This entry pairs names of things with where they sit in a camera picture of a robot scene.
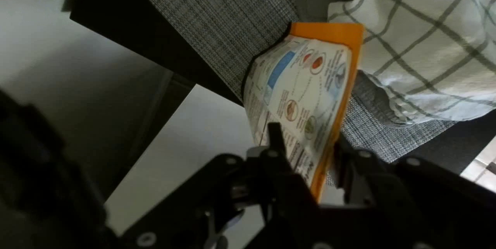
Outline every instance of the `checkered towel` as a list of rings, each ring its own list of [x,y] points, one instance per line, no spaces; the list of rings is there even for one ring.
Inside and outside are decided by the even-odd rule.
[[[470,120],[496,106],[496,0],[353,0],[328,20],[367,28],[361,69],[405,123]]]

